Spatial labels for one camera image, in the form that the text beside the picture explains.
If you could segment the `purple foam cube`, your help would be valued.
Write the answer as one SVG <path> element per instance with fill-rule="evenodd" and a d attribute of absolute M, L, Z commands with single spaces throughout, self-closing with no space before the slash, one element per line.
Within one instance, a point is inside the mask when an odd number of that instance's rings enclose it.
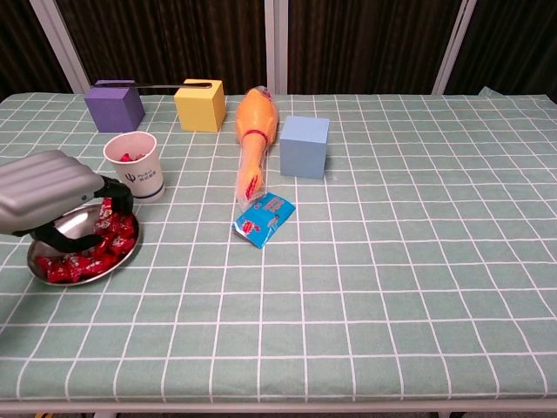
<path fill-rule="evenodd" d="M 134 83 L 134 80 L 98 80 L 86 93 L 84 102 L 97 130 L 104 133 L 135 131 L 144 117 L 138 90 L 106 86 L 110 83 Z"/>

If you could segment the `white partition frame post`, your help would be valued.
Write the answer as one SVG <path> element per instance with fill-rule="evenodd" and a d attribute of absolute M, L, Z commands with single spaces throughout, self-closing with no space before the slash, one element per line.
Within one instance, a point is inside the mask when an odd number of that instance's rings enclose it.
<path fill-rule="evenodd" d="M 455 19 L 451 36 L 449 37 L 446 51 L 433 84 L 432 94 L 443 95 L 446 90 L 453 67 L 460 52 L 460 47 L 466 35 L 468 26 L 473 16 L 477 0 L 461 0 L 460 8 Z"/>
<path fill-rule="evenodd" d="M 90 81 L 55 0 L 30 0 L 39 23 L 74 93 L 86 93 Z"/>
<path fill-rule="evenodd" d="M 264 0 L 266 82 L 272 94 L 288 90 L 289 0 Z"/>

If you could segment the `orange rubber chicken toy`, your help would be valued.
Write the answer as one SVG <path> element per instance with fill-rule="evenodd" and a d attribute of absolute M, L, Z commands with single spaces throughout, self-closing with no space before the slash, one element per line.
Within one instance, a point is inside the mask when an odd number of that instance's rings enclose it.
<path fill-rule="evenodd" d="M 236 111 L 241 162 L 235 196 L 242 208 L 249 206 L 262 193 L 262 161 L 275 141 L 278 122 L 279 113 L 271 93 L 262 85 L 251 88 Z"/>

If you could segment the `yellow foam cube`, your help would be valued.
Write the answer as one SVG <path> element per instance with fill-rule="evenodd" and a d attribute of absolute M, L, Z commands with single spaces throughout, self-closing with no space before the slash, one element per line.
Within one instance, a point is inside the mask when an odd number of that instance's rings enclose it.
<path fill-rule="evenodd" d="M 180 88 L 174 95 L 183 131 L 218 132 L 226 114 L 222 80 L 188 78 L 186 84 L 209 83 L 210 87 Z"/>

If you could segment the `green checked tablecloth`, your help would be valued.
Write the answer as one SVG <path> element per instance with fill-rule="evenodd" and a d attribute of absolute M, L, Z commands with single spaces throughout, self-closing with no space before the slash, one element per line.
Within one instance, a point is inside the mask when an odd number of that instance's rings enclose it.
<path fill-rule="evenodd" d="M 542 96 L 278 96 L 330 120 L 325 177 L 279 172 L 295 213 L 232 231 L 239 146 L 147 96 L 165 191 L 133 261 L 35 280 L 0 238 L 0 408 L 14 401 L 557 398 L 557 104 Z"/>

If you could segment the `white table frame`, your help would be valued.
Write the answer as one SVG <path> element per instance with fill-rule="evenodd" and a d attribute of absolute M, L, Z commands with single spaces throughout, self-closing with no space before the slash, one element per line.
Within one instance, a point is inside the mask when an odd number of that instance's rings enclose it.
<path fill-rule="evenodd" d="M 115 401 L 0 401 L 0 412 L 58 413 L 406 413 L 406 412 L 557 412 L 557 398 L 371 401 L 371 402 L 264 402 L 163 403 Z"/>

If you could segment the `light blue foam cube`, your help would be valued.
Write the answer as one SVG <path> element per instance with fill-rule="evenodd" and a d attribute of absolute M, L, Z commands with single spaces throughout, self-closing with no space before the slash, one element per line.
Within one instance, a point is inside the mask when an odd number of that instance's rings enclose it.
<path fill-rule="evenodd" d="M 330 120 L 287 116 L 279 138 L 283 176 L 322 179 Z"/>

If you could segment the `round stainless steel plate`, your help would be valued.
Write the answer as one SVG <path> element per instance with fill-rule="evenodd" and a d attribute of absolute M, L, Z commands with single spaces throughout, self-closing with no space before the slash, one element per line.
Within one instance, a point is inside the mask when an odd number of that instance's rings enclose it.
<path fill-rule="evenodd" d="M 82 238 L 85 235 L 93 234 L 94 225 L 95 222 L 98 220 L 101 204 L 83 206 L 81 208 L 78 208 L 72 212 L 65 214 L 62 218 L 58 219 L 55 222 L 55 228 L 59 232 L 65 233 L 73 239 L 78 239 L 78 238 Z M 43 243 L 42 241 L 38 241 L 36 239 L 33 240 L 27 252 L 27 264 L 34 278 L 49 286 L 72 287 L 72 286 L 79 286 L 79 285 L 91 283 L 95 280 L 103 279 L 107 277 L 110 273 L 117 270 L 119 267 L 125 266 L 127 262 L 132 260 L 133 256 L 138 251 L 140 244 L 142 243 L 141 227 L 138 223 L 137 218 L 134 215 L 131 216 L 133 217 L 135 231 L 136 231 L 135 236 L 133 237 L 136 240 L 135 246 L 124 257 L 120 257 L 120 258 L 117 257 L 117 263 L 112 268 L 110 268 L 107 272 L 101 273 L 93 277 L 81 276 L 80 281 L 77 283 L 51 284 L 45 278 L 44 273 L 36 263 L 36 258 L 39 256 L 52 257 L 52 258 L 56 257 L 58 262 L 62 262 L 66 266 L 73 266 L 78 268 L 79 257 L 100 258 L 101 256 L 111 254 L 109 252 L 109 246 L 110 243 L 113 241 L 113 239 L 117 236 L 115 233 L 106 236 L 101 236 L 103 238 L 103 241 L 100 244 L 91 247 L 87 250 L 84 250 L 82 252 L 74 252 L 74 253 L 61 253 L 55 248 L 49 246 L 48 244 Z"/>

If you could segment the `white paper cup blue logo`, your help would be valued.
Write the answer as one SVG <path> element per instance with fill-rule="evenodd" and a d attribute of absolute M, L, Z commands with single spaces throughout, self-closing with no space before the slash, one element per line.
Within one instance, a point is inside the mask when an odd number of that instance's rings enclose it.
<path fill-rule="evenodd" d="M 157 139 L 144 131 L 133 131 L 117 135 L 104 146 L 104 157 L 117 177 L 127 185 L 137 203 L 151 203 L 164 194 L 164 175 L 157 149 Z M 129 153 L 132 162 L 120 162 Z M 134 161 L 138 154 L 145 157 Z"/>

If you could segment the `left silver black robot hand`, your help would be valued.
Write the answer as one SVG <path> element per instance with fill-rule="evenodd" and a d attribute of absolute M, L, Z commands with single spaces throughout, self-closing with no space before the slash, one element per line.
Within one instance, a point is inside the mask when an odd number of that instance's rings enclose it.
<path fill-rule="evenodd" d="M 106 197 L 113 211 L 132 213 L 133 196 L 127 185 L 59 150 L 9 162 L 0 166 L 0 234 L 29 234 L 60 253 L 87 250 L 102 238 L 96 234 L 69 238 L 55 228 L 55 221 L 94 198 Z"/>

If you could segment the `blue snack packet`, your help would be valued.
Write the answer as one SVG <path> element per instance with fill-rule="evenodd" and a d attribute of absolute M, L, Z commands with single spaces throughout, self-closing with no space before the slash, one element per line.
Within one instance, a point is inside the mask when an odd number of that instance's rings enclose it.
<path fill-rule="evenodd" d="M 232 223 L 232 230 L 261 249 L 294 212 L 295 205 L 268 192 Z"/>

